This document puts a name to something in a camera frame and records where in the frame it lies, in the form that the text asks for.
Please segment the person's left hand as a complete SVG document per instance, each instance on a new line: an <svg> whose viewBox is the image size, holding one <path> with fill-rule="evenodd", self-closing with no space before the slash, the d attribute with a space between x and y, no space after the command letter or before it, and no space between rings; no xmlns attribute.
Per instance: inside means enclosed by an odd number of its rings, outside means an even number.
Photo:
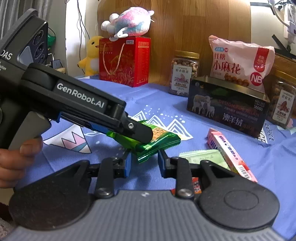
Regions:
<svg viewBox="0 0 296 241"><path fill-rule="evenodd" d="M0 167L1 167L1 188L13 188L21 180L26 169L32 166L35 156L39 154L43 147L41 136L25 141L17 150L1 149Z"/></svg>

